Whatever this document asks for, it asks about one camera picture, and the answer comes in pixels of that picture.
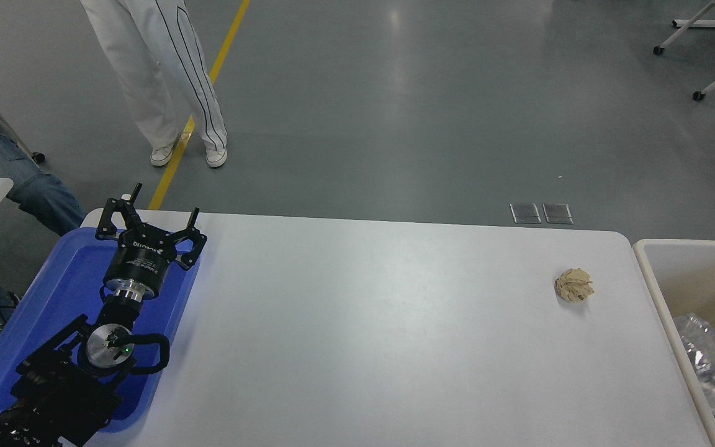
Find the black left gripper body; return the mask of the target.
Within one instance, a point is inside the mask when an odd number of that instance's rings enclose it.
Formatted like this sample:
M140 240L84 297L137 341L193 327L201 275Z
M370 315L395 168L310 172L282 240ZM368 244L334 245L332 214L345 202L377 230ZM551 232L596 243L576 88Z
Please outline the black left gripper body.
M163 230L128 230L117 235L117 248L103 277L103 285L136 282L150 292L159 292L171 261L177 255L171 234Z

